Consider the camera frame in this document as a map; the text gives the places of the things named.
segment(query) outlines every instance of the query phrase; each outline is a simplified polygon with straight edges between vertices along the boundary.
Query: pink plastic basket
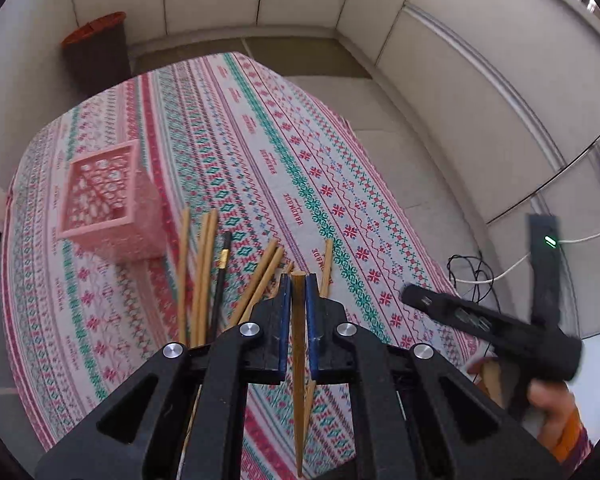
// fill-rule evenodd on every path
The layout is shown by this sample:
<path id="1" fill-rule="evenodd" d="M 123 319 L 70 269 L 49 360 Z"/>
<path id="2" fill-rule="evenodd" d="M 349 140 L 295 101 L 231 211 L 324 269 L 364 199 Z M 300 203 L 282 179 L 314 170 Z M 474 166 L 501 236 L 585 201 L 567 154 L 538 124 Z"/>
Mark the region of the pink plastic basket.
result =
<path id="1" fill-rule="evenodd" d="M 62 196 L 59 238 L 113 263 L 164 256 L 160 195 L 138 140 L 74 158 Z"/>

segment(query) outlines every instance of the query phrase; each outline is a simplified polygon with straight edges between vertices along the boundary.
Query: wooden stick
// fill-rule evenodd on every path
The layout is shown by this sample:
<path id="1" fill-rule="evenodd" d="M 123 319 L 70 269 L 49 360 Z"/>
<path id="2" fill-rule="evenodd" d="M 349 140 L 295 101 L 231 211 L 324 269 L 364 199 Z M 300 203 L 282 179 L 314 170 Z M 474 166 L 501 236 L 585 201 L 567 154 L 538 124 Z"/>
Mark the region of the wooden stick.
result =
<path id="1" fill-rule="evenodd" d="M 267 270 L 264 273 L 264 276 L 258 284 L 258 288 L 256 288 L 255 292 L 253 293 L 253 296 L 251 297 L 251 301 L 249 302 L 247 309 L 244 311 L 244 314 L 242 314 L 242 317 L 240 318 L 241 323 L 248 321 L 251 317 L 253 306 L 262 299 L 264 291 L 267 290 L 267 285 L 269 285 L 272 276 L 276 273 L 276 269 L 278 268 L 280 261 L 282 261 L 282 256 L 284 255 L 285 250 L 282 247 L 278 247 L 276 253 L 273 255 L 273 258 L 269 263 L 269 266 L 267 267 Z"/>
<path id="2" fill-rule="evenodd" d="M 304 272 L 291 274 L 291 355 L 293 358 L 294 439 L 296 469 L 302 478 L 302 447 L 304 434 Z"/>
<path id="3" fill-rule="evenodd" d="M 212 209 L 209 213 L 209 220 L 206 226 L 205 253 L 202 267 L 202 288 L 198 301 L 198 325 L 196 326 L 197 346 L 203 345 L 206 341 L 206 331 L 208 329 L 209 314 L 209 284 L 211 282 L 211 265 L 214 259 L 214 243 L 216 241 L 216 229 L 218 228 L 218 209 Z"/>
<path id="4" fill-rule="evenodd" d="M 331 263 L 333 262 L 333 239 L 327 238 L 324 245 L 324 266 L 322 267 L 322 283 L 320 284 L 320 296 L 329 297 L 329 283 L 331 281 Z M 310 380 L 306 386 L 306 395 L 304 396 L 304 440 L 302 441 L 302 455 L 304 456 L 304 444 L 306 436 L 309 434 L 309 421 L 311 411 L 314 408 L 315 381 Z"/>
<path id="5" fill-rule="evenodd" d="M 178 343 L 187 346 L 187 255 L 189 254 L 189 224 L 191 211 L 184 206 L 180 216 L 180 245 L 178 247 Z"/>
<path id="6" fill-rule="evenodd" d="M 329 297 L 329 284 L 331 281 L 331 263 L 333 262 L 333 238 L 327 238 L 324 245 L 324 266 L 322 267 L 322 282 L 320 283 L 320 295 Z"/>
<path id="7" fill-rule="evenodd" d="M 198 254 L 196 255 L 196 283 L 193 289 L 193 300 L 191 301 L 191 316 L 190 316 L 190 336 L 191 347 L 198 346 L 198 308 L 200 306 L 200 291 L 202 290 L 202 276 L 204 267 L 206 231 L 209 225 L 209 214 L 204 213 L 200 224 L 200 233 L 198 235 Z"/>
<path id="8" fill-rule="evenodd" d="M 281 274 L 290 273 L 292 270 L 294 270 L 294 265 L 295 264 L 293 262 L 289 262 L 288 264 L 286 264 L 286 267 L 284 269 L 282 269 Z M 276 282 L 276 286 L 273 289 L 273 292 L 271 293 L 271 295 L 269 296 L 269 299 L 275 298 L 278 295 L 279 289 L 280 289 L 280 278 L 278 278 L 278 281 Z"/>
<path id="9" fill-rule="evenodd" d="M 240 321 L 242 314 L 244 314 L 244 309 L 247 308 L 247 305 L 251 301 L 251 297 L 253 296 L 253 291 L 256 290 L 256 287 L 260 283 L 260 279 L 262 278 L 262 275 L 264 274 L 265 270 L 267 270 L 267 266 L 269 265 L 269 262 L 271 261 L 273 254 L 276 252 L 277 246 L 278 246 L 277 240 L 270 240 L 269 245 L 267 246 L 266 249 L 264 249 L 264 252 L 262 253 L 262 256 L 260 257 L 258 266 L 256 267 L 256 270 L 253 271 L 253 274 L 251 275 L 251 279 L 249 280 L 249 284 L 247 285 L 247 288 L 244 289 L 244 292 L 242 293 L 240 300 L 238 300 L 238 303 L 236 303 L 234 312 L 231 314 L 231 319 L 229 320 L 229 323 L 226 326 L 225 330 L 228 330 L 232 326 L 236 326 L 238 324 L 238 322 Z"/>

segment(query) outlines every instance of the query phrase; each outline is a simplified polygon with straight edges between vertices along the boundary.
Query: blue gripper pad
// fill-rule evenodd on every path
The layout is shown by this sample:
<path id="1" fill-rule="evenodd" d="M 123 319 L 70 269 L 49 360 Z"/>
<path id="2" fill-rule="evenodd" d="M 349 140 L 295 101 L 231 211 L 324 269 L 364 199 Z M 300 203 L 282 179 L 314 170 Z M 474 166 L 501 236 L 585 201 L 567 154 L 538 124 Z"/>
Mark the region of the blue gripper pad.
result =
<path id="1" fill-rule="evenodd" d="M 318 294 L 318 279 L 315 274 L 309 274 L 304 280 L 304 300 L 306 302 L 306 334 L 309 353 L 309 370 L 311 378 L 316 380 L 318 372 L 318 343 L 322 334 L 318 333 L 316 316 L 320 295 Z"/>

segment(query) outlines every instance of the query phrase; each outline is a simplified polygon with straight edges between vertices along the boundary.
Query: green diamond pattern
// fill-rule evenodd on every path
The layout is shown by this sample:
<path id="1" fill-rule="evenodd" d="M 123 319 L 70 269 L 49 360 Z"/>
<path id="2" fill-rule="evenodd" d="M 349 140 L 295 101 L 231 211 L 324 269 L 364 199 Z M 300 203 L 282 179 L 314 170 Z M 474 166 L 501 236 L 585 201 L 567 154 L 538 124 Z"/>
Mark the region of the green diamond pattern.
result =
<path id="1" fill-rule="evenodd" d="M 249 254 L 253 253 L 253 247 L 241 247 L 238 249 L 238 256 L 249 256 Z"/>

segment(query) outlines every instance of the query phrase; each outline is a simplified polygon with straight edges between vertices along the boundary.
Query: patterned tablecloth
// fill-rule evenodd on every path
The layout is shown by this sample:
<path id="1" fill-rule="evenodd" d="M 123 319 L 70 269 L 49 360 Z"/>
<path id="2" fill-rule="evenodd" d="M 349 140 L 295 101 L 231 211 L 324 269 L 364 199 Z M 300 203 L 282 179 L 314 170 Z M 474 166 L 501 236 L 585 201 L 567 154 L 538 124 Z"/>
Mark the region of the patterned tablecloth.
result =
<path id="1" fill-rule="evenodd" d="M 115 266 L 57 239 L 59 192 L 72 156 L 126 139 L 141 141 L 169 249 Z M 18 392 L 46 449 L 175 338 L 185 203 L 194 219 L 189 295 L 200 213 L 218 208 L 219 232 L 233 232 L 224 322 L 270 238 L 319 275 L 331 237 L 331 297 L 350 320 L 399 346 L 429 342 L 456 365 L 475 352 L 474 338 L 400 304 L 406 281 L 451 287 L 347 121 L 241 54 L 197 58 L 68 111 L 37 134 L 14 176 L 2 238 L 4 327 Z M 292 431 L 290 381 L 250 387 L 243 478 L 295 478 Z M 353 454 L 348 388 L 318 387 L 305 475 Z"/>

